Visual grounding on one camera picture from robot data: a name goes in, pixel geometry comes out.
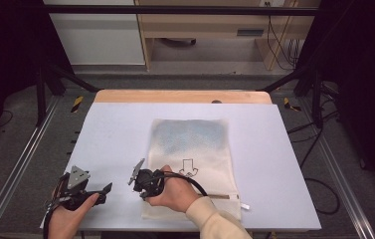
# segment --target white cloth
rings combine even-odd
[[[226,121],[155,119],[147,164],[151,170],[168,164],[174,172],[191,177],[205,189],[218,209],[241,219]],[[228,198],[213,198],[213,195]],[[143,204],[142,217],[186,219],[183,213],[148,203]]]

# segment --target hand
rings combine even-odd
[[[165,165],[161,171],[172,172],[172,169]],[[186,180],[177,177],[165,177],[163,192],[155,197],[147,197],[146,201],[152,206],[166,206],[174,211],[185,213],[198,198],[199,195]]]
[[[90,196],[77,210],[70,211],[59,206],[54,210],[50,221],[50,239],[70,239],[76,235],[86,213],[94,206],[98,193]]]

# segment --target floor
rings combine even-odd
[[[92,68],[78,68],[79,76],[97,87],[109,89],[256,90],[290,72],[280,67],[266,71],[253,41],[198,39],[196,45],[190,46],[163,40],[158,41],[155,47],[152,68],[148,72],[130,66],[108,68],[101,73]],[[280,61],[283,67],[288,66],[285,60]],[[48,97],[49,104],[57,107],[30,155],[22,152],[37,130],[36,91],[28,88],[10,96],[5,103],[7,112],[0,119],[0,194],[11,192],[7,200],[0,200],[0,238],[39,238],[39,226],[45,213],[44,201],[49,198],[50,189],[67,165],[78,131],[82,129],[94,99],[94,94],[66,80],[64,83],[68,89],[63,97]],[[279,106],[286,130],[310,122],[310,99],[295,97],[291,91],[294,84],[291,82],[271,93],[274,104]],[[84,101],[76,114],[70,113],[77,96],[84,96]],[[289,99],[291,106],[301,107],[301,111],[286,108],[285,98]],[[325,116],[335,111],[331,99],[323,96],[322,101]],[[308,127],[290,135],[298,162],[308,153],[317,132],[318,129]],[[19,174],[18,184],[3,187],[11,185],[8,184],[9,175],[15,172],[13,169],[16,163],[21,162],[19,159],[25,157],[28,160],[23,163],[24,171]],[[355,197],[357,205],[347,201],[349,195],[341,193],[343,188],[337,184],[337,175],[329,166],[332,159],[327,158],[330,157],[345,176],[351,188],[351,197]],[[323,133],[309,154],[302,173],[304,177],[322,180],[337,192],[341,198],[339,210],[333,215],[318,214],[321,230],[278,232],[278,238],[375,238],[375,172],[360,168],[357,153],[340,123],[340,117],[324,124]],[[335,209],[335,197],[326,187],[313,181],[307,185],[318,209]],[[356,222],[361,212],[366,220]],[[363,222],[369,223],[368,231],[358,228]],[[267,234],[256,232],[254,238],[266,238]],[[88,236],[95,237],[97,233],[88,233]]]

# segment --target beige sleeve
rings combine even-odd
[[[194,201],[187,209],[186,216],[199,228],[200,238],[251,238],[236,218],[218,210],[209,197]]]

